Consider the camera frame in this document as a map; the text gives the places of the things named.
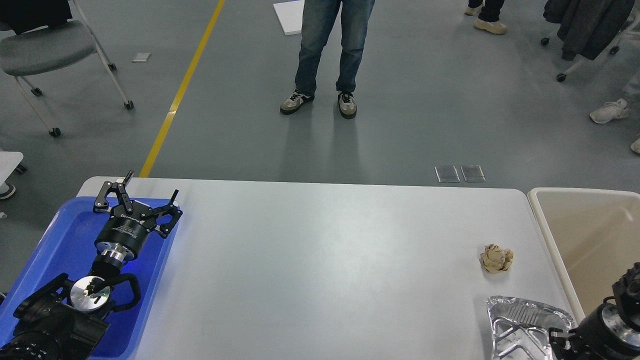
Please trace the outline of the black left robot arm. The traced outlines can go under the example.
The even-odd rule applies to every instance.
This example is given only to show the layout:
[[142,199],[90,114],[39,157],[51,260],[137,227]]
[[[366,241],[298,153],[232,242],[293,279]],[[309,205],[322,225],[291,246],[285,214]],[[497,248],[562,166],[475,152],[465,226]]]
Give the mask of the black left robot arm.
[[183,211],[132,178],[60,207],[1,299],[3,360],[125,360],[137,348]]

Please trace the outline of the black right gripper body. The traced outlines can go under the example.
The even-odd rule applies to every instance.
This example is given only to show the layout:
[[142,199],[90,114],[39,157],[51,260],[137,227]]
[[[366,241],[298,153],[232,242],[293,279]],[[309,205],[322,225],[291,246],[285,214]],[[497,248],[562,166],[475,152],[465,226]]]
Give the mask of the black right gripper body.
[[635,360],[639,357],[639,312],[630,323],[612,303],[602,303],[575,331],[576,360]]

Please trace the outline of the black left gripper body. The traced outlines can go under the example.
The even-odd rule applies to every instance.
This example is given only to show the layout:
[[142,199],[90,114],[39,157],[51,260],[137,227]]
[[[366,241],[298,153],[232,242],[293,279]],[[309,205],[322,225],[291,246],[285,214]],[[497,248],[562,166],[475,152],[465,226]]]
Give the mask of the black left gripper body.
[[94,241],[98,255],[110,256],[119,262],[138,258],[148,237],[155,232],[147,232],[146,229],[146,211],[153,207],[138,200],[132,204],[133,214],[126,214],[118,205],[109,213],[105,226]]

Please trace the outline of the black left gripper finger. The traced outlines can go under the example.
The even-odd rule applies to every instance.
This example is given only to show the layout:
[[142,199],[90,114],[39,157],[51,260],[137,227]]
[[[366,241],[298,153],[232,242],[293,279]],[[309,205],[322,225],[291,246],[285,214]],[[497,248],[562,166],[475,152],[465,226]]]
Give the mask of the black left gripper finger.
[[133,201],[128,196],[126,191],[126,185],[130,182],[130,179],[133,177],[134,171],[128,171],[126,176],[121,181],[105,181],[98,192],[94,203],[93,203],[93,212],[94,214],[107,214],[112,212],[115,208],[114,206],[110,206],[107,201],[107,196],[109,194],[115,194],[118,200],[118,206],[123,207],[123,210],[126,214],[133,214]]
[[[171,198],[166,205],[149,208],[145,212],[145,228],[146,232],[150,233],[155,231],[162,239],[167,239],[172,230],[178,224],[179,219],[182,217],[182,210],[175,204],[176,197],[179,190],[175,189]],[[162,217],[170,216],[170,220],[165,223],[159,223],[159,219]]]

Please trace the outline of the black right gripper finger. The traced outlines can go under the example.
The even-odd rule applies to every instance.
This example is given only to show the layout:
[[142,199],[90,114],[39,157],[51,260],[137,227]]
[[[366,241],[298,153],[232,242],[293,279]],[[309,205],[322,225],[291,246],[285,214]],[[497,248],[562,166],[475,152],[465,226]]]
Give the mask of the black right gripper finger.
[[570,329],[564,331],[560,328],[551,327],[548,329],[548,339],[554,360],[580,360],[582,354],[579,346],[573,344],[576,337],[576,331]]

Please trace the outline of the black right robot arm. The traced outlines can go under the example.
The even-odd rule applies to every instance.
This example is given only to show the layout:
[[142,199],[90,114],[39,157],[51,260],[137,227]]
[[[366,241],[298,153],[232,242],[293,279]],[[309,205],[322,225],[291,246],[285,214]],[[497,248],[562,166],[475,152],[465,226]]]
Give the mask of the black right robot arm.
[[640,355],[640,270],[633,268],[612,285],[613,295],[603,299],[579,326],[565,332],[549,329],[556,360],[634,360]]

